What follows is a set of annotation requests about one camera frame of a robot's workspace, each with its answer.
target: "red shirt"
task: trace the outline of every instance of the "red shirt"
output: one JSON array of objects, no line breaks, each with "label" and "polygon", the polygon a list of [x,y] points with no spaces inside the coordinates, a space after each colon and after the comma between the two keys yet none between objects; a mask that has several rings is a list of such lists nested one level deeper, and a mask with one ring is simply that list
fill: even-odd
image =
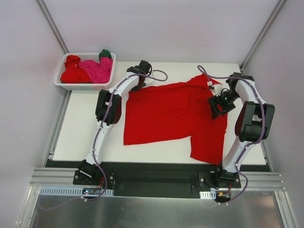
[{"label": "red shirt", "polygon": [[191,136],[191,157],[218,165],[223,158],[227,115],[212,119],[207,77],[150,86],[130,92],[126,104],[124,145]]}]

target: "wall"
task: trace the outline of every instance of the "wall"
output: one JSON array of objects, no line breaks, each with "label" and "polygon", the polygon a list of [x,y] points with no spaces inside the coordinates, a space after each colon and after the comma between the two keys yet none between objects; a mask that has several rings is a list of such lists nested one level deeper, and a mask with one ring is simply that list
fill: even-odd
[{"label": "wall", "polygon": [[275,171],[282,171],[300,227],[304,227],[304,1],[284,5],[246,73],[276,111],[267,140]]},{"label": "wall", "polygon": [[52,82],[63,53],[35,1],[2,0],[0,15],[0,227],[10,228],[65,91]]},{"label": "wall", "polygon": [[70,52],[119,61],[244,61],[277,0],[45,0]]}]

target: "laundry basket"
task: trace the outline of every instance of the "laundry basket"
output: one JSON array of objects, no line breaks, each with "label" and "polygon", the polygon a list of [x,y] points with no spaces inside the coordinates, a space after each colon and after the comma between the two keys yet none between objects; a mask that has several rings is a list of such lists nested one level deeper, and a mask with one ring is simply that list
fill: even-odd
[{"label": "laundry basket", "polygon": [[63,55],[62,59],[60,60],[56,72],[55,72],[55,77],[54,77],[54,84],[57,86],[62,86],[67,90],[102,90],[102,89],[109,89],[110,88],[110,83],[112,81],[113,75],[114,75],[114,69],[115,69],[115,64],[116,64],[116,55],[111,53],[112,59],[113,59],[113,64],[112,64],[112,70],[111,70],[111,75],[110,75],[110,80],[107,83],[104,84],[93,84],[93,83],[78,83],[78,84],[70,84],[70,83],[62,83],[60,81],[61,75],[63,72],[66,70],[65,67],[65,62],[66,58],[69,55],[74,55],[78,56],[81,61],[84,60],[94,60],[97,63],[99,63],[99,53],[67,53]]}]

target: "metal corner post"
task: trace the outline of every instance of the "metal corner post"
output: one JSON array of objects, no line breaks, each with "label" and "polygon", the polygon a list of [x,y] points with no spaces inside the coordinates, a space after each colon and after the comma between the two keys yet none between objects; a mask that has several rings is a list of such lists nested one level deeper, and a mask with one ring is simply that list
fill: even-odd
[{"label": "metal corner post", "polygon": [[258,34],[255,42],[253,43],[249,53],[247,54],[243,64],[241,64],[241,71],[244,70],[244,68],[247,66],[248,62],[250,61],[252,55],[254,54],[254,52],[256,51],[257,47],[260,45],[261,41],[263,40],[263,38],[265,37],[266,33],[268,32],[268,30],[270,29],[271,25],[273,24],[273,22],[275,21],[277,15],[279,14],[279,12],[281,11],[282,7],[284,6],[285,2],[287,0],[278,0],[275,8],[272,10],[269,18],[267,19],[265,25],[263,26],[262,30],[260,31],[260,33]]},{"label": "metal corner post", "polygon": [[51,28],[51,30],[52,30],[52,32],[53,32],[53,34],[54,34],[54,36],[55,36],[55,38],[56,38],[59,46],[61,47],[63,53],[64,54],[68,53],[69,51],[67,49],[67,46],[66,46],[64,40],[62,39],[62,37],[60,35],[60,32],[59,32],[59,30],[58,30],[58,28],[57,28],[57,26],[56,26],[56,24],[55,24],[55,22],[54,22],[54,20],[53,20],[53,18],[51,16],[51,14],[49,13],[48,8],[47,8],[45,2],[43,0],[36,0],[36,3],[38,4],[38,6],[39,6],[39,8],[40,8],[40,10],[41,10],[44,18],[46,19],[49,27]]}]

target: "pink cloth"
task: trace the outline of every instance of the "pink cloth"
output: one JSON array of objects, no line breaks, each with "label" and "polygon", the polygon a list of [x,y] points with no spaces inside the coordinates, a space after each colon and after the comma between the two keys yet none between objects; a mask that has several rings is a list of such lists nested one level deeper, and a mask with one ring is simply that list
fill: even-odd
[{"label": "pink cloth", "polygon": [[113,60],[108,57],[101,57],[100,64],[93,60],[85,60],[79,63],[80,68],[84,69],[92,83],[107,83],[110,80]]}]

